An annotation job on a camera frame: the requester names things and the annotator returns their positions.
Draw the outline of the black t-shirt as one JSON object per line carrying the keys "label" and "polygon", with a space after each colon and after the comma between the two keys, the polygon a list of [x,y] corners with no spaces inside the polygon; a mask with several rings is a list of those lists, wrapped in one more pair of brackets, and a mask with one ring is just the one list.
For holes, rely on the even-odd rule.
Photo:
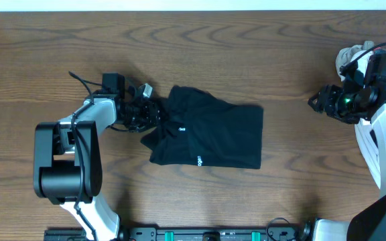
{"label": "black t-shirt", "polygon": [[197,88],[174,86],[164,116],[141,138],[158,165],[260,169],[263,107],[231,104]]}

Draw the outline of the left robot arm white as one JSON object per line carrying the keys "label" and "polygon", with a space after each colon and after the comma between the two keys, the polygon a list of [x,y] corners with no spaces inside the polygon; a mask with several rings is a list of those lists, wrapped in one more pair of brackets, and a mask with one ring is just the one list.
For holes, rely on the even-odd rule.
{"label": "left robot arm white", "polygon": [[103,167],[99,136],[124,126],[142,132],[158,123],[156,100],[117,94],[87,96],[71,115],[36,126],[33,187],[36,195],[69,212],[79,229],[49,229],[44,240],[134,240],[101,192]]}

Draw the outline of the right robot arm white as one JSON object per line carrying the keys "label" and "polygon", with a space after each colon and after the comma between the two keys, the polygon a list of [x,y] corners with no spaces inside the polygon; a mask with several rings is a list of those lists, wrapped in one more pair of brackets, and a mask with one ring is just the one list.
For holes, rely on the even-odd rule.
{"label": "right robot arm white", "polygon": [[325,86],[308,104],[355,126],[357,143],[380,190],[379,199],[349,222],[317,220],[313,240],[386,240],[386,84]]}

